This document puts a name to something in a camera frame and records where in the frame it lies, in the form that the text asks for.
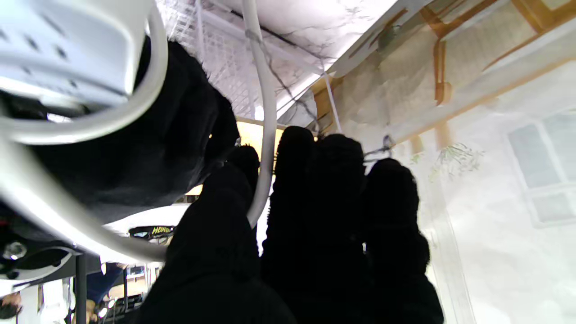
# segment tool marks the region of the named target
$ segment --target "black pole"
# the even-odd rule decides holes
[[[124,277],[124,314],[128,310],[128,270],[124,268],[122,271],[122,276]]]
[[[86,323],[86,256],[76,256],[76,323]]]

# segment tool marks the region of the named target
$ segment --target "metal grid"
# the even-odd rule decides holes
[[[210,83],[232,103],[234,114],[254,119],[260,86],[247,40],[238,40],[202,20],[195,0],[157,0],[168,38],[196,57]]]

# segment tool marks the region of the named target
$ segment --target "light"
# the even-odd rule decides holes
[[[100,318],[103,318],[104,316],[106,316],[106,313],[107,313],[107,312],[108,312],[108,309],[107,309],[107,308],[102,308],[102,309],[100,310],[100,312],[98,313],[98,316],[99,316]]]

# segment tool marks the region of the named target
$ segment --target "white ring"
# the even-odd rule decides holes
[[[15,142],[28,145],[56,145],[92,140],[113,133],[142,116],[162,89],[168,67],[168,41],[164,23],[154,3],[150,25],[150,65],[142,83],[130,99],[118,107],[75,119],[71,123],[49,123],[0,116],[0,128]]]

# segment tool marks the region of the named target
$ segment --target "screw hole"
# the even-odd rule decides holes
[[[26,38],[26,42],[28,42],[28,45],[35,51],[39,52],[40,49],[38,48],[38,44],[36,44],[36,42],[28,35],[24,35],[24,38]]]
[[[60,56],[61,59],[68,60],[68,56],[66,55],[66,52],[62,49],[62,47],[56,46],[56,53],[58,53],[58,56]]]
[[[3,30],[0,29],[0,38],[2,40],[4,40],[5,42],[8,42],[8,36],[6,36],[6,34],[4,33]]]
[[[40,17],[42,17],[42,19],[44,19],[46,24],[48,24],[50,27],[52,27],[52,29],[54,29],[58,34],[62,35],[63,37],[66,37],[66,34],[64,34],[64,31],[62,30],[62,28],[60,28],[60,26],[56,25],[56,23],[53,20],[51,20],[50,18],[48,18],[44,14],[40,14]]]

